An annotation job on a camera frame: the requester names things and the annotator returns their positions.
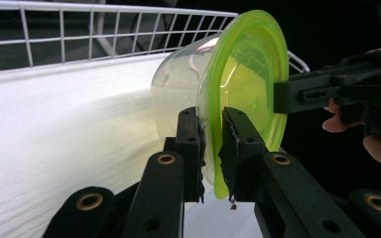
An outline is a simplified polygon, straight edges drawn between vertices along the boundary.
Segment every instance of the green lid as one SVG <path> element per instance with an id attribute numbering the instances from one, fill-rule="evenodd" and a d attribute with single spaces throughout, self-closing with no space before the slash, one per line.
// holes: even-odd
<path id="1" fill-rule="evenodd" d="M 212 164 L 217 198 L 228 195 L 218 152 L 222 145 L 221 111 L 245 112 L 270 151 L 280 148 L 287 116 L 273 111 L 274 82 L 289 78 L 287 45 L 280 26 L 268 13 L 240 15 L 221 34 L 202 76 L 198 116 L 205 128 L 205 160 Z"/>

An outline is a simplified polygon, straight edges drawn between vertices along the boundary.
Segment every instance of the white surface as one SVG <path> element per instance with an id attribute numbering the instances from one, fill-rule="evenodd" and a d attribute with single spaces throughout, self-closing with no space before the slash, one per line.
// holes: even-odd
<path id="1" fill-rule="evenodd" d="M 75 191 L 118 193 L 163 148 L 149 88 L 167 55 L 0 72 L 0 237 L 41 237 Z M 253 204 L 207 186 L 185 237 L 260 237 Z"/>

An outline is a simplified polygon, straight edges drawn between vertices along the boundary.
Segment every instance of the lime green plastic lid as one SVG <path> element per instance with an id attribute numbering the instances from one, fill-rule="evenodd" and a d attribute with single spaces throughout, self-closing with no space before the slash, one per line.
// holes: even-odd
<path id="1" fill-rule="evenodd" d="M 213 164 L 214 193 L 228 189 L 218 152 L 222 145 L 221 111 L 233 107 L 246 113 L 270 151 L 280 148 L 287 116 L 274 113 L 274 82 L 289 78 L 287 45 L 280 26 L 267 12 L 240 15 L 221 34 L 202 76 L 197 103 L 205 128 L 207 154 Z"/>

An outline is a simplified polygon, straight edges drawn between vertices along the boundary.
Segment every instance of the green rim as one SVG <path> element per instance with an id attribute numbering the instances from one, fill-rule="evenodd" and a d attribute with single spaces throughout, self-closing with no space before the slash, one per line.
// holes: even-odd
<path id="1" fill-rule="evenodd" d="M 273 112 L 274 82 L 289 77 L 287 45 L 280 26 L 268 13 L 254 10 L 240 15 L 221 34 L 206 67 L 198 97 L 212 143 L 214 193 L 228 195 L 218 152 L 222 144 L 221 110 L 244 111 L 267 148 L 280 148 L 287 116 Z"/>

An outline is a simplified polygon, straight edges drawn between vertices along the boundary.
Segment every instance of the white wooden surface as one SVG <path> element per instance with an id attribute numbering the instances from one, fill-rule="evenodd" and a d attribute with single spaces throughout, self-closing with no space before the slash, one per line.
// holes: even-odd
<path id="1" fill-rule="evenodd" d="M 163 148 L 149 88 L 166 56 L 0 72 L 0 237 L 41 237 L 78 189 L 139 180 Z"/>

